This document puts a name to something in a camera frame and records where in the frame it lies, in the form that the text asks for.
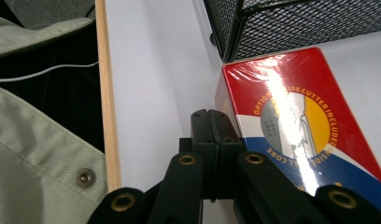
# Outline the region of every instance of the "white cable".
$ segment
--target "white cable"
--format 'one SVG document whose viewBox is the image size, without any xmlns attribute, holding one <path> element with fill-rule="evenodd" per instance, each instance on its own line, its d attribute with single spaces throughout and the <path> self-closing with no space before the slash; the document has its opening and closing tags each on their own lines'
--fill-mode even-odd
<svg viewBox="0 0 381 224">
<path fill-rule="evenodd" d="M 95 66 L 97 63 L 91 63 L 91 64 L 60 64 L 60 65 L 55 65 L 55 66 L 52 66 L 50 68 L 47 68 L 43 71 L 40 71 L 40 72 L 37 72 L 37 73 L 34 73 L 34 74 L 31 74 L 31 75 L 27 75 L 27 76 L 24 76 L 24 77 L 12 77 L 12 78 L 0 78 L 0 82 L 14 82 L 14 81 L 22 81 L 22 80 L 25 80 L 25 79 L 28 79 L 28 78 L 32 78 L 32 77 L 37 77 L 37 76 L 40 76 L 40 75 L 43 75 L 51 70 L 54 70 L 54 69 L 57 69 L 57 68 L 62 68 L 62 67 L 93 67 Z"/>
</svg>

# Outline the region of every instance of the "mesh organizer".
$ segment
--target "mesh organizer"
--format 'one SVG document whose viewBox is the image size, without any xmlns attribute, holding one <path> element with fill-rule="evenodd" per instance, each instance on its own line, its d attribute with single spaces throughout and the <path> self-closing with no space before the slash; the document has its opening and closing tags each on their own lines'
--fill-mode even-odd
<svg viewBox="0 0 381 224">
<path fill-rule="evenodd" d="M 381 31 L 381 0 L 205 0 L 225 63 Z"/>
</svg>

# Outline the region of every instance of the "gray carpet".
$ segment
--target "gray carpet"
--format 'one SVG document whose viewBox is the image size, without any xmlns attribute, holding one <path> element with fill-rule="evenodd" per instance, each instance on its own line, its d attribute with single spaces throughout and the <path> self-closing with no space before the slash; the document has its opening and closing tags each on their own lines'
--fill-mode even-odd
<svg viewBox="0 0 381 224">
<path fill-rule="evenodd" d="M 40 29 L 58 21 L 85 17 L 94 0 L 5 0 L 28 29 Z"/>
</svg>

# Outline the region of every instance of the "beige fabric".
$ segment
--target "beige fabric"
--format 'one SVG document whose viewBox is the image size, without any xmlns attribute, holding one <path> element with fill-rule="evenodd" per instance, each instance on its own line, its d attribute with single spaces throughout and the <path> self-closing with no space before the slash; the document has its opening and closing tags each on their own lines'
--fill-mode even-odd
<svg viewBox="0 0 381 224">
<path fill-rule="evenodd" d="M 85 189 L 82 168 L 96 173 Z M 0 89 L 0 223 L 86 223 L 106 194 L 103 153 Z"/>
<path fill-rule="evenodd" d="M 91 23 L 93 19 L 79 18 L 57 22 L 41 30 L 27 30 L 0 18 L 0 57 L 49 43 Z"/>
</svg>

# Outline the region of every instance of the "button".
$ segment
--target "button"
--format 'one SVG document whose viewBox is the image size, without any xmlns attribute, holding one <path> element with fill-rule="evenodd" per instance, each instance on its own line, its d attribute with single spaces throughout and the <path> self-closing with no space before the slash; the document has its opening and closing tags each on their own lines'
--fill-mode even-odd
<svg viewBox="0 0 381 224">
<path fill-rule="evenodd" d="M 84 168 L 77 173 L 77 184 L 81 188 L 88 188 L 95 182 L 95 173 L 93 170 Z"/>
</svg>

